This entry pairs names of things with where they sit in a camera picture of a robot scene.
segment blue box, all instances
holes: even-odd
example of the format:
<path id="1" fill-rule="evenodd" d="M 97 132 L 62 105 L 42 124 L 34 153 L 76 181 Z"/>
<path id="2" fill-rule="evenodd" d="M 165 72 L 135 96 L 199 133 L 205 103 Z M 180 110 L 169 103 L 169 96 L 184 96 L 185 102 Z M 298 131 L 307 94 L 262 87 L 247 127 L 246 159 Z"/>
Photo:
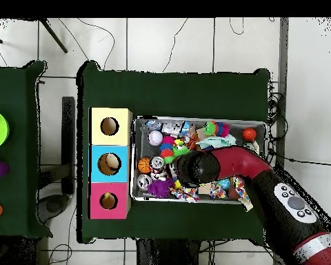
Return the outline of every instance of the blue box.
<path id="1" fill-rule="evenodd" d="M 126 183 L 128 182 L 129 155 L 127 146 L 92 145 L 92 183 Z M 121 161 L 121 167 L 114 175 L 104 175 L 98 169 L 98 160 L 105 153 L 114 153 Z"/>

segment gray button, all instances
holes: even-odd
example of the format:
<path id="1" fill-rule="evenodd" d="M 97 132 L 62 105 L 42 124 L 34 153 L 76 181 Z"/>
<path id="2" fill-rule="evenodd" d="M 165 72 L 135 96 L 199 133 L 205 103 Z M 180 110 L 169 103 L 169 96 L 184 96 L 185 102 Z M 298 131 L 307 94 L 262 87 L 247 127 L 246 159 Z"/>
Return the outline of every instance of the gray button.
<path id="1" fill-rule="evenodd" d="M 293 209 L 303 209 L 305 206 L 304 201 L 300 197 L 291 197 L 288 200 L 288 206 L 293 208 Z"/>
<path id="2" fill-rule="evenodd" d="M 297 215 L 299 217 L 305 217 L 305 213 L 303 211 L 301 211 L 301 210 L 297 212 Z"/>

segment green tablecloth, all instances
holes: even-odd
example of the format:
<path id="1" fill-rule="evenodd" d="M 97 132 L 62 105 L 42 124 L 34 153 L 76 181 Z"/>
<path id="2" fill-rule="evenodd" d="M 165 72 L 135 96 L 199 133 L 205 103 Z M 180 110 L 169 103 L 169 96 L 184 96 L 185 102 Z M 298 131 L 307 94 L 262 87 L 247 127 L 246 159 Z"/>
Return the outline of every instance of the green tablecloth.
<path id="1" fill-rule="evenodd" d="M 255 212 L 232 204 L 181 204 L 132 201 L 126 220 L 87 219 L 88 108 L 128 108 L 134 115 L 239 119 L 267 122 L 266 69 L 254 74 L 216 74 L 101 71 L 94 62 L 79 70 L 77 84 L 78 147 L 83 144 L 83 174 L 77 168 L 78 226 L 83 239 L 183 238 L 263 240 Z M 78 165 L 82 163 L 78 150 Z"/>
<path id="2" fill-rule="evenodd" d="M 48 236 L 36 217 L 38 189 L 37 78 L 45 70 L 42 61 L 23 68 L 0 68 L 0 113 L 10 126 L 0 146 L 0 161 L 10 172 L 0 178 L 0 235 Z"/>

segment purple toy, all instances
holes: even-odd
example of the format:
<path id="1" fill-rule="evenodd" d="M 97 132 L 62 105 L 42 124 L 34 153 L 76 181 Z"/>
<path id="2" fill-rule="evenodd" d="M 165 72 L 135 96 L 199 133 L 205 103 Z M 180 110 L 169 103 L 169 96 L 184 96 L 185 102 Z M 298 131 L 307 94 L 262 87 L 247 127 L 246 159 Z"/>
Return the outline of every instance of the purple toy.
<path id="1" fill-rule="evenodd" d="M 157 198 L 167 198 L 169 195 L 169 187 L 174 184 L 175 180 L 166 179 L 165 181 L 156 180 L 148 186 L 148 192 L 152 193 L 153 196 Z"/>

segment yellow box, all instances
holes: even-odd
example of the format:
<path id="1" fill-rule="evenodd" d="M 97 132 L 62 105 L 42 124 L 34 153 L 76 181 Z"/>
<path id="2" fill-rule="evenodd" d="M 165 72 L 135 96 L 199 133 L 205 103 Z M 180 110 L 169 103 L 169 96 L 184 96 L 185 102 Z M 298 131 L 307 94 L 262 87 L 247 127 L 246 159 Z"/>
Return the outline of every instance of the yellow box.
<path id="1" fill-rule="evenodd" d="M 91 113 L 93 145 L 130 145 L 132 113 L 127 108 L 92 108 Z"/>

